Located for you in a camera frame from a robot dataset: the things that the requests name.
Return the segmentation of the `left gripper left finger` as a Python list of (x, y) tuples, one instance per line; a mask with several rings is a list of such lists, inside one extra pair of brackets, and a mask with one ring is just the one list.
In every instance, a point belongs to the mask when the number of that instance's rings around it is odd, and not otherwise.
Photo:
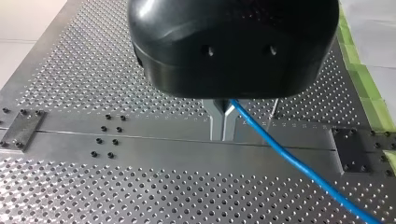
[(202, 104), (210, 117), (210, 140), (220, 141), (222, 139), (224, 119), (222, 101), (216, 99), (203, 99)]

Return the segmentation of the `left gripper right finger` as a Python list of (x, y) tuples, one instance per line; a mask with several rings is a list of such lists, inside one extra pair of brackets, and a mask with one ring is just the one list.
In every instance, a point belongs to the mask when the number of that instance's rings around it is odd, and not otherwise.
[(224, 110), (223, 131), (222, 131), (223, 141), (234, 140), (236, 122), (239, 116), (240, 113), (238, 112), (238, 110), (231, 103), (231, 101), (228, 101), (225, 104), (225, 110)]

